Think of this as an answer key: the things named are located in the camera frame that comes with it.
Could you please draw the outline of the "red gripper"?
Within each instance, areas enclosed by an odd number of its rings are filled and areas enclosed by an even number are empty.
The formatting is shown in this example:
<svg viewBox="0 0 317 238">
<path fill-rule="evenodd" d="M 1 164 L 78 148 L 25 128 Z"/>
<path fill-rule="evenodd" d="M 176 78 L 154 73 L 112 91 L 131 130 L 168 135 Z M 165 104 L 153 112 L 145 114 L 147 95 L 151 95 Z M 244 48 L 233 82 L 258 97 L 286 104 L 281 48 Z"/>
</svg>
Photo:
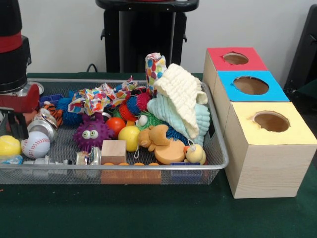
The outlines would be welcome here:
<svg viewBox="0 0 317 238">
<path fill-rule="evenodd" d="M 28 129 L 25 116 L 22 113 L 31 113 L 39 105 L 39 87 L 36 84 L 27 83 L 24 88 L 19 91 L 0 95 L 0 110 L 8 113 L 8 123 L 12 136 L 18 138 L 18 130 L 20 139 L 27 139 Z M 18 114 L 19 129 L 15 114 Z"/>
</svg>

